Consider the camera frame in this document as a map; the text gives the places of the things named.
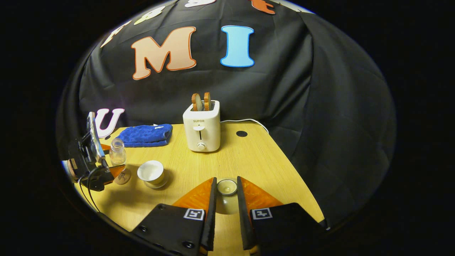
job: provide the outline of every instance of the glass bottle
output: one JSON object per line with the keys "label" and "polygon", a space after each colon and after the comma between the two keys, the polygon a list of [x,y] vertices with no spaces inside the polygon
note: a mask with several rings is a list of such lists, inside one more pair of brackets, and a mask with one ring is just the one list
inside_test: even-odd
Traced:
{"label": "glass bottle", "polygon": [[111,158],[112,167],[126,164],[125,145],[121,139],[115,138],[112,140],[109,157]]}

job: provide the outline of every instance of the black cloth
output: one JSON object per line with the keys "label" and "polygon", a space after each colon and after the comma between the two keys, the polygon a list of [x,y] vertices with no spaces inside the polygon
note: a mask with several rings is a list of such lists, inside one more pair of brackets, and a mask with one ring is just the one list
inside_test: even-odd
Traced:
{"label": "black cloth", "polygon": [[[221,120],[262,122],[319,203],[328,226],[360,209],[378,188],[393,155],[395,110],[380,70],[353,40],[310,13],[272,3],[263,13],[245,0],[186,8],[166,2],[158,16],[132,20],[100,48],[107,33],[78,63],[62,94],[56,135],[61,159],[85,130],[88,112],[124,108],[117,127],[182,123],[195,92],[220,101]],[[254,29],[252,67],[226,67],[226,25]],[[193,68],[134,80],[131,44],[151,36],[159,45],[174,29],[194,26]],[[107,126],[109,115],[101,127]]]}

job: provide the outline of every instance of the wooden table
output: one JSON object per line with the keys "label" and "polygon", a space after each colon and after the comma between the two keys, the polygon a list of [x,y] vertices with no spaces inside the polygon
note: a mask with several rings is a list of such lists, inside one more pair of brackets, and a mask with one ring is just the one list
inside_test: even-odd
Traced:
{"label": "wooden table", "polygon": [[[263,127],[252,122],[222,123],[221,146],[215,153],[193,152],[187,147],[183,124],[173,124],[169,144],[153,148],[126,148],[126,168],[131,179],[124,185],[112,183],[104,191],[92,191],[100,209],[124,229],[133,230],[159,203],[172,205],[191,189],[216,177],[244,177],[284,204],[297,202],[317,222],[324,220],[318,203],[305,182],[267,134]],[[125,128],[114,131],[113,138]],[[237,131],[248,133],[246,137]],[[106,160],[110,165],[109,155]],[[160,189],[146,187],[137,177],[139,166],[149,160],[160,161],[170,174],[168,183]],[[214,251],[209,255],[249,255],[243,251],[238,212],[231,215],[216,213]]]}

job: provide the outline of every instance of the blue towel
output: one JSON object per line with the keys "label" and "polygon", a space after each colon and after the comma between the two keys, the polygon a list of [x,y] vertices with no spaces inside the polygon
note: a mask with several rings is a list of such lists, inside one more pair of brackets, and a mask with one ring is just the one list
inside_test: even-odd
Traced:
{"label": "blue towel", "polygon": [[126,128],[117,138],[121,139],[127,148],[160,147],[169,143],[171,135],[170,124],[139,125]]}

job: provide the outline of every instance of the toaster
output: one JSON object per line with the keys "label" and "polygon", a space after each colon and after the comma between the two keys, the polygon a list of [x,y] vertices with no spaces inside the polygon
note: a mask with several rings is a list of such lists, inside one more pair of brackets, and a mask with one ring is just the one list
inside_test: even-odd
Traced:
{"label": "toaster", "polygon": [[193,111],[193,105],[190,105],[183,113],[188,148],[192,151],[212,152],[220,147],[220,102],[210,102],[212,104],[208,111]]}

